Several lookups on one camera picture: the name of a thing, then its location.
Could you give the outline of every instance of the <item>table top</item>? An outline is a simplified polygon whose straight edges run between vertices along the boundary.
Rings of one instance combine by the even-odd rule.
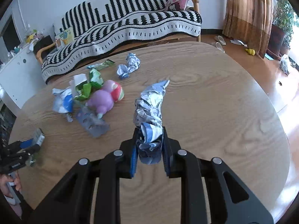
[[[116,64],[101,71],[104,80],[121,83],[125,96],[104,115],[111,129],[99,138],[90,137],[77,120],[67,123],[52,111],[52,88],[66,88],[86,68],[63,76],[25,103],[10,142],[29,139],[38,127],[45,134],[36,165],[19,170],[27,202],[35,208],[80,158],[103,158],[130,139],[134,100],[145,87],[169,79],[162,104],[168,136],[198,158],[222,158],[271,210],[286,182],[290,152],[277,113],[257,82],[231,57],[205,43],[131,52],[141,64],[128,79],[120,81],[116,75],[128,52],[111,56]],[[139,161],[135,177],[120,180],[120,203],[122,223],[179,223],[180,179],[168,179],[162,162]]]

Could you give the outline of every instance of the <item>purple toy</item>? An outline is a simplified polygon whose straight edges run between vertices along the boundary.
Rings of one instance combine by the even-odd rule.
[[[106,112],[113,108],[114,102],[122,100],[123,97],[124,91],[121,85],[108,80],[104,83],[102,89],[92,94],[86,106],[95,109],[100,119]]]

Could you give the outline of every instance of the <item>white plastic bag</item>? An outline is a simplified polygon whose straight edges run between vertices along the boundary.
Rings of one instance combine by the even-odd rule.
[[[287,54],[284,54],[281,57],[279,68],[284,73],[286,73],[286,75],[289,75],[290,74],[290,65],[291,65],[291,62],[289,60],[289,56]]]

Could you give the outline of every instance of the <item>metal rivet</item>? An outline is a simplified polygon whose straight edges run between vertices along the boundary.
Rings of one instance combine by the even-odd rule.
[[[184,149],[180,149],[180,150],[178,150],[178,154],[181,155],[181,156],[186,156],[187,155],[187,151],[184,150]]]
[[[221,163],[222,163],[222,160],[221,160],[221,158],[219,158],[219,157],[214,157],[214,158],[213,158],[213,162],[216,163],[216,164],[221,164]]]
[[[122,150],[115,150],[113,153],[114,156],[121,156],[122,154],[123,154]]]
[[[88,160],[86,159],[86,158],[81,158],[80,160],[79,160],[79,164],[80,165],[86,165],[88,163]]]

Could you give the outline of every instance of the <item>curtain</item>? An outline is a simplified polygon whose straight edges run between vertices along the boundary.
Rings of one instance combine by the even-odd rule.
[[[227,0],[222,33],[264,58],[272,26],[272,0]]]

